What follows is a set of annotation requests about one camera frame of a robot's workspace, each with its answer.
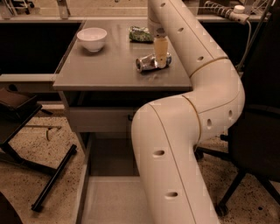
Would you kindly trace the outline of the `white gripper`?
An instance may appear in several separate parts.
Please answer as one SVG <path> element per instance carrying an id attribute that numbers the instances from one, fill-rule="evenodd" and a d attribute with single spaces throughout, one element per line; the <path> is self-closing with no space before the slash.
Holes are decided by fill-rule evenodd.
<path id="1" fill-rule="evenodd" d="M 148 29 L 150 34 L 155 38 L 154 52 L 158 68 L 166 66 L 168 41 L 164 27 L 158 21 L 157 16 L 153 11 L 148 12 Z"/>

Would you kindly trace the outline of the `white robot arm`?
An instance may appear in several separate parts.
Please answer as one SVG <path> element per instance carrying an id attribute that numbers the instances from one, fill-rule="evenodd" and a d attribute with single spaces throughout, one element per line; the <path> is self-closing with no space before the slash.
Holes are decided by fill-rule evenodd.
<path id="1" fill-rule="evenodd" d="M 194 148 L 231 127 L 245 102 L 232 62 L 181 0 L 148 0 L 151 32 L 164 29 L 192 91 L 134 115 L 131 136 L 154 224 L 220 224 Z"/>

